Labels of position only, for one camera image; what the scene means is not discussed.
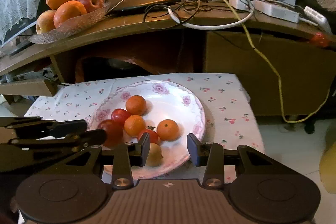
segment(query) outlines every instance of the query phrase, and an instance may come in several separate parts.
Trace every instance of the fruit bowl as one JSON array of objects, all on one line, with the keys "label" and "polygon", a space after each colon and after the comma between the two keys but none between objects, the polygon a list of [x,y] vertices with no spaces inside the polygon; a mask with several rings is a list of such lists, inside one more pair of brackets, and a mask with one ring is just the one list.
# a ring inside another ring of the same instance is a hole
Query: fruit bowl
[{"label": "fruit bowl", "polygon": [[[89,121],[89,130],[97,129],[100,122],[110,119],[117,108],[125,108],[126,101],[133,95],[145,98],[147,112],[143,115],[146,126],[157,127],[159,122],[171,119],[177,122],[181,137],[175,141],[163,141],[162,164],[158,167],[132,167],[134,179],[150,179],[164,175],[185,163],[189,159],[186,139],[194,133],[202,140],[205,133],[205,114],[199,99],[182,85],[169,81],[144,81],[118,89],[102,102]],[[137,142],[124,133],[124,142]],[[112,166],[106,165],[104,170],[111,174]]]},{"label": "fruit bowl", "polygon": [[69,37],[73,34],[79,33],[91,27],[98,21],[102,20],[109,8],[110,4],[107,3],[104,5],[104,7],[96,11],[70,18],[67,21],[63,22],[60,27],[53,29],[47,33],[35,34],[31,36],[28,40],[35,44],[48,44]]}]

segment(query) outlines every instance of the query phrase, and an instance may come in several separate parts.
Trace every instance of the yellow cable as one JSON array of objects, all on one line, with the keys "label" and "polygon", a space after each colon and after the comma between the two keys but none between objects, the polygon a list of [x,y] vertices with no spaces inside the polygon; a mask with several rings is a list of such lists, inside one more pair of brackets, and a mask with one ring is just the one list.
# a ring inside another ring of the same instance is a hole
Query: yellow cable
[{"label": "yellow cable", "polygon": [[[233,14],[235,15],[235,17],[238,20],[241,20],[241,18],[239,17],[239,15],[237,14],[237,12],[235,11],[235,9],[230,5],[230,3],[227,0],[223,0],[226,5],[232,10]],[[309,114],[307,117],[305,117],[304,119],[298,120],[298,121],[288,121],[285,117],[285,111],[284,111],[284,100],[283,100],[283,95],[282,95],[282,82],[281,82],[281,76],[278,73],[277,69],[272,65],[272,63],[270,62],[270,60],[261,52],[259,51],[253,44],[251,35],[248,31],[248,29],[246,28],[245,24],[242,24],[242,27],[246,33],[247,36],[247,40],[249,41],[252,49],[262,58],[266,61],[266,63],[270,66],[270,68],[272,69],[272,71],[275,73],[275,75],[278,77],[278,87],[279,87],[279,96],[280,96],[280,107],[281,107],[281,114],[282,114],[282,118],[286,123],[299,123],[299,122],[304,122],[305,120],[309,119],[311,116],[313,116],[314,114],[316,114],[321,107],[326,103],[328,97],[329,97],[329,93],[330,93],[330,89],[328,89],[327,92],[327,96],[324,100],[324,102],[317,108],[316,111],[312,112],[311,114]]]}]

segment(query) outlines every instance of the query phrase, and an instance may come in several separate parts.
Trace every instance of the cherry print tablecloth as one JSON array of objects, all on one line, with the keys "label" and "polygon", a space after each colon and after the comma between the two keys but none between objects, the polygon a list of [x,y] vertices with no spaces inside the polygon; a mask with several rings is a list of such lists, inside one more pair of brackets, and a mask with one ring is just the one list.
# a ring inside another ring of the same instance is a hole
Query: cherry print tablecloth
[{"label": "cherry print tablecloth", "polygon": [[[151,75],[122,79],[92,81],[61,87],[54,97],[39,97],[26,116],[41,116],[59,122],[77,119],[89,121],[94,110],[110,92],[145,80],[172,81],[190,89],[204,107],[207,127],[203,141],[220,143],[226,149],[249,145],[264,152],[263,141],[249,98],[238,78],[233,74],[181,74]],[[178,169],[160,177],[187,179],[203,177],[205,167],[196,168],[187,162]],[[226,182],[236,175],[233,166],[226,166]]]}]

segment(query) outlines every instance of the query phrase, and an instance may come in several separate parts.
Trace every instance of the white adapter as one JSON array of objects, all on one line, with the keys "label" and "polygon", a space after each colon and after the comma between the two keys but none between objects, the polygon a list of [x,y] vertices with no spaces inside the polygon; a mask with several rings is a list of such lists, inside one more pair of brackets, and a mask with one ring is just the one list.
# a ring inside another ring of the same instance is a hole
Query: white adapter
[{"label": "white adapter", "polygon": [[246,0],[229,0],[230,5],[238,10],[249,11],[249,7],[247,5]]},{"label": "white adapter", "polygon": [[333,34],[329,22],[325,16],[321,15],[309,6],[306,6],[304,9],[304,14],[313,22],[316,22],[326,33]]},{"label": "white adapter", "polygon": [[299,13],[295,11],[261,0],[254,0],[252,3],[256,10],[270,17],[280,18],[294,23],[299,22]]}]

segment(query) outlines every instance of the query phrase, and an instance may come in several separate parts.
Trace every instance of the tomato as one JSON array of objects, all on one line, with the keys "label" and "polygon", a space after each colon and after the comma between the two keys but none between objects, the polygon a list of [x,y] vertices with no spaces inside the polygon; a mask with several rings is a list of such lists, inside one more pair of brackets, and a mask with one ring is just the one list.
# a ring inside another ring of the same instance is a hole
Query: tomato
[{"label": "tomato", "polygon": [[141,136],[144,133],[149,133],[150,142],[159,144],[160,143],[159,135],[153,129],[154,129],[154,127],[149,127],[148,126],[147,129],[141,130],[139,135],[138,135],[138,141],[140,140]]},{"label": "tomato", "polygon": [[107,139],[103,145],[110,147],[123,142],[123,128],[116,121],[104,120],[97,129],[103,129],[106,132]]},{"label": "tomato", "polygon": [[121,126],[124,126],[125,121],[130,116],[131,114],[127,112],[125,109],[117,108],[112,112],[111,119],[119,123]]}]

